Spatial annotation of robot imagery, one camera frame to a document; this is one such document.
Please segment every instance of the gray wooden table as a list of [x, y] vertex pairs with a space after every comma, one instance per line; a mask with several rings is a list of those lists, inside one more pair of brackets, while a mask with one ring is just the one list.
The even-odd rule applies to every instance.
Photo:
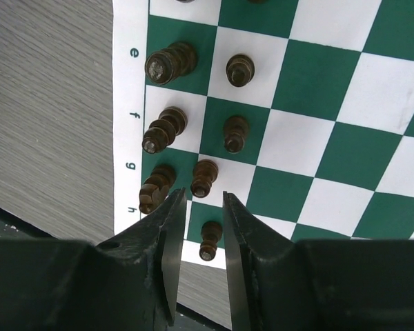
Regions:
[[[61, 238], [113, 235], [112, 3], [0, 0], [0, 207]], [[179, 302], [230, 327], [226, 273]]]

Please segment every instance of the chess piece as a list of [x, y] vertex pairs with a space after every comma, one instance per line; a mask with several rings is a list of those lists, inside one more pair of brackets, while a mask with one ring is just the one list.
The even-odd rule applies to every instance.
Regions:
[[227, 152], [236, 154], [244, 148], [250, 126], [242, 116], [229, 117], [223, 127], [224, 147]]
[[221, 237], [221, 224], [213, 221], [205, 222], [201, 229], [202, 243], [199, 247], [199, 257], [204, 261], [212, 261], [216, 256], [217, 243]]
[[196, 50], [189, 43], [178, 41], [153, 52], [146, 60], [146, 76], [159, 85], [190, 74], [197, 65]]
[[176, 173], [169, 165], [156, 166], [139, 190], [139, 211], [150, 214], [166, 199], [176, 180]]
[[226, 74], [230, 84], [241, 88], [250, 83], [255, 75], [255, 64], [248, 56], [237, 54], [228, 60]]
[[193, 168], [193, 180], [190, 190], [197, 198], [205, 198], [210, 193], [212, 183], [218, 177], [218, 166], [210, 160], [201, 160]]
[[187, 116], [178, 107], [167, 107], [149, 125], [143, 136], [143, 149], [149, 154], [159, 153], [175, 141], [187, 126]]

